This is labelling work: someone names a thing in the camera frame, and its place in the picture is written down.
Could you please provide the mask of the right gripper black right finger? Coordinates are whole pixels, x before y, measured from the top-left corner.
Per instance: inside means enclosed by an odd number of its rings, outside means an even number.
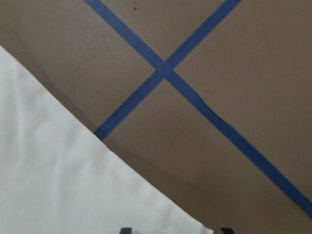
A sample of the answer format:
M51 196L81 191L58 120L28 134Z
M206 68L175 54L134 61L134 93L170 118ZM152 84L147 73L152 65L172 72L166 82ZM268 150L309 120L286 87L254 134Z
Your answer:
M220 233L221 234L234 234L234 231L232 228L221 228Z

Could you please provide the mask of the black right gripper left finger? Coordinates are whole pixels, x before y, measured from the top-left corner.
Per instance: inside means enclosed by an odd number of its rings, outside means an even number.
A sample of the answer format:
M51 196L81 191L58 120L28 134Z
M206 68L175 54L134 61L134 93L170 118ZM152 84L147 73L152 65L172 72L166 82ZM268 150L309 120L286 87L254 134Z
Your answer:
M132 234L132 228L131 227L123 227L120 229L119 234Z

